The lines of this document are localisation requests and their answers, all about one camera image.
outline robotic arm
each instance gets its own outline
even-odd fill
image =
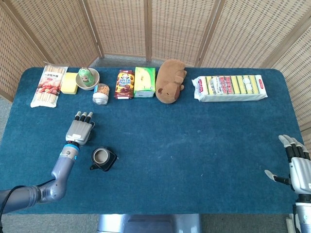
[[[73,120],[67,134],[58,160],[52,170],[54,179],[37,186],[17,186],[10,190],[0,191],[0,220],[2,213],[8,213],[34,206],[36,203],[45,203],[60,200],[66,193],[69,174],[74,162],[94,127],[94,122],[89,122],[92,112],[88,115],[79,111]]]
[[[311,233],[311,160],[309,152],[295,138],[287,135],[280,135],[278,138],[283,143],[287,154],[290,176],[289,178],[279,177],[268,170],[265,170],[265,173],[275,182],[290,185],[298,195],[298,199],[293,205],[295,231],[299,232],[295,222],[297,213],[301,232]]]

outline bowl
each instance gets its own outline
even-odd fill
[[[78,87],[80,87],[81,89],[85,90],[85,91],[90,91],[90,90],[94,90],[95,86],[99,83],[99,73],[97,70],[93,69],[93,68],[88,68],[89,71],[91,71],[93,77],[94,77],[94,84],[92,86],[86,86],[82,81],[81,78],[79,76],[79,73],[76,76],[76,83],[78,85]]]

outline tissue box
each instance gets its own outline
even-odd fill
[[[136,67],[134,98],[153,97],[156,91],[156,68]]]

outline robot finger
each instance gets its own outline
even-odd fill
[[[86,117],[86,123],[89,123],[89,121],[91,120],[92,116],[93,116],[93,113],[90,112],[90,113],[87,115],[87,117]]]
[[[306,159],[309,159],[309,160],[310,160],[309,151],[308,151],[308,149],[307,149],[304,145],[302,145],[302,151],[303,151],[303,153],[304,153]]]
[[[81,116],[81,111],[77,112],[76,116],[74,117],[75,120],[79,120]]]
[[[292,158],[295,157],[293,148],[292,148],[290,142],[283,135],[279,135],[278,138],[283,143],[283,146],[284,146],[285,151],[286,151],[288,162],[290,163],[292,161]]]
[[[292,184],[292,183],[291,183],[291,179],[277,176],[277,175],[273,174],[273,173],[272,173],[271,171],[269,171],[269,170],[265,170],[264,173],[266,173],[266,175],[267,175],[271,180],[273,180],[274,182],[279,182],[279,183],[283,183],[283,184],[286,184],[286,185]]]
[[[283,136],[290,142],[290,144],[291,144],[291,146],[293,148],[293,151],[294,151],[294,157],[300,157],[300,154],[298,152],[298,149],[297,149],[295,141],[291,137],[289,137],[289,136],[287,136],[285,134]]]
[[[86,116],[87,116],[87,113],[84,112],[84,113],[82,114],[81,118],[80,118],[80,121],[84,121],[84,119],[86,118]]]
[[[292,140],[296,143],[296,147],[299,153],[299,157],[306,159],[306,156],[302,150],[302,144],[296,140],[296,138],[292,137]]]

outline stuffed animal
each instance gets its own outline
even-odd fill
[[[162,103],[174,103],[178,99],[187,74],[184,68],[183,62],[174,59],[161,65],[156,77],[155,95]]]

